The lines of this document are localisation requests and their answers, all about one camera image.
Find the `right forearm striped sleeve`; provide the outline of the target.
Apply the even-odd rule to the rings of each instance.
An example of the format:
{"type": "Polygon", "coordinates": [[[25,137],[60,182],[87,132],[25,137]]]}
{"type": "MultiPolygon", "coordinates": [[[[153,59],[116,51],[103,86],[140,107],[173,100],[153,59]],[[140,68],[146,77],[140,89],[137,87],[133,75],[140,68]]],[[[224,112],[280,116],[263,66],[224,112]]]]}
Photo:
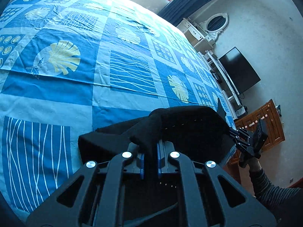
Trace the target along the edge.
{"type": "Polygon", "coordinates": [[[276,218],[277,226],[302,226],[302,189],[273,185],[263,169],[250,172],[256,199],[276,218]]]}

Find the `right hand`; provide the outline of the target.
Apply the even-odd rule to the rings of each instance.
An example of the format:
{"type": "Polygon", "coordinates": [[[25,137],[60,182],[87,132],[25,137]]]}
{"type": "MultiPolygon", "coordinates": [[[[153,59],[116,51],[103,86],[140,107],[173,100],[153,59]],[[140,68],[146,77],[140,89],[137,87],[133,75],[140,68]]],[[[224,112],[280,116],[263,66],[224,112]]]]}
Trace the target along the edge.
{"type": "Polygon", "coordinates": [[[255,157],[252,157],[248,160],[248,165],[250,172],[257,172],[262,169],[259,160],[255,157]]]}

